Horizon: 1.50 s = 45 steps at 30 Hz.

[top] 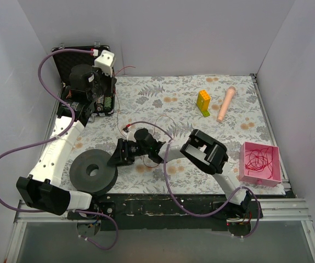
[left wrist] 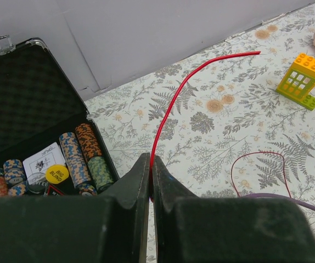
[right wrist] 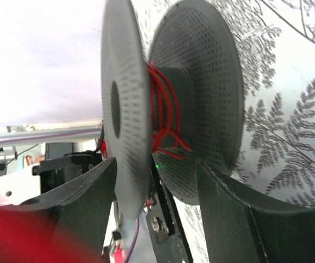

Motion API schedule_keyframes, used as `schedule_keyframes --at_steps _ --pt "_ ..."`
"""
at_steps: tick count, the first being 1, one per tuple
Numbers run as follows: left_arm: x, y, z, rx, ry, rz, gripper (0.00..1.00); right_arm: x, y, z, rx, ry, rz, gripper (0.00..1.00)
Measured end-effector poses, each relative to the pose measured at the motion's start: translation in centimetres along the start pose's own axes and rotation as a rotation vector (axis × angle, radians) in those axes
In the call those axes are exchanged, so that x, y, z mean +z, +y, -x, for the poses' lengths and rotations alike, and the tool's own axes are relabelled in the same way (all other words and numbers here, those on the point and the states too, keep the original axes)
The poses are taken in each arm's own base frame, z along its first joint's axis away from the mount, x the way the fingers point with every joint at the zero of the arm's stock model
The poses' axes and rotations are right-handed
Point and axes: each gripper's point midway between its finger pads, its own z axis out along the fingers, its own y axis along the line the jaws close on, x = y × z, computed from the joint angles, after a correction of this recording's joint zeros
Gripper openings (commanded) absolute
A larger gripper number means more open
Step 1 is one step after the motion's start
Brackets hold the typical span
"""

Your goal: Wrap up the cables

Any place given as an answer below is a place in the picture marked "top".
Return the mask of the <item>black cable spool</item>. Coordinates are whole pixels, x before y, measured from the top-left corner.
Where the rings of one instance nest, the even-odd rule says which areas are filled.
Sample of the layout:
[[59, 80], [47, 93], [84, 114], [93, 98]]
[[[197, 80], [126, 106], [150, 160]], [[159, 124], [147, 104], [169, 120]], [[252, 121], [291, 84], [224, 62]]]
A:
[[117, 167], [108, 165], [110, 157], [109, 153], [99, 149], [78, 155], [69, 171], [70, 181], [75, 189], [94, 196], [109, 192], [118, 177]]

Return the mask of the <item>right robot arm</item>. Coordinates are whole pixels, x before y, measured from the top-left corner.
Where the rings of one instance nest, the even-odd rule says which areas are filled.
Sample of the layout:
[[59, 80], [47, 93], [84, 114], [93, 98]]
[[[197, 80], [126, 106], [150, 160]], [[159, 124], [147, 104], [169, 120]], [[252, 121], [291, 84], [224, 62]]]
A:
[[179, 145], [172, 141], [157, 141], [147, 129], [139, 129], [135, 132], [133, 141], [118, 139], [116, 149], [108, 160], [108, 165], [128, 166], [134, 163], [136, 157], [145, 155], [156, 164], [162, 163], [165, 174], [167, 173], [167, 162], [187, 158], [197, 168], [217, 181], [227, 200], [208, 214], [195, 214], [186, 210], [179, 203], [173, 195], [167, 175], [165, 175], [165, 183], [171, 198], [186, 214], [204, 218], [222, 213], [227, 218], [242, 218], [250, 212], [250, 202], [255, 198], [254, 193], [249, 188], [242, 187], [235, 176], [223, 172], [223, 167], [228, 162], [227, 148], [201, 130], [193, 130], [185, 143]]

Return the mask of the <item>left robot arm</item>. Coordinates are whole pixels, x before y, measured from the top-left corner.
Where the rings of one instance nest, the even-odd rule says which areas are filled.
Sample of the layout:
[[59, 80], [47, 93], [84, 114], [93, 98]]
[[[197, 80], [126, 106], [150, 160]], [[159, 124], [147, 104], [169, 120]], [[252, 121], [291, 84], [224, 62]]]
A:
[[115, 79], [87, 64], [75, 65], [69, 74], [62, 100], [71, 107], [60, 105], [52, 132], [52, 142], [46, 147], [27, 177], [17, 180], [16, 188], [27, 206], [62, 215], [79, 209], [86, 219], [98, 215], [99, 207], [92, 201], [114, 186], [117, 168], [108, 165], [110, 155], [103, 150], [80, 154], [70, 168], [74, 191], [60, 188], [61, 177], [70, 152], [94, 112], [96, 100], [112, 91]]

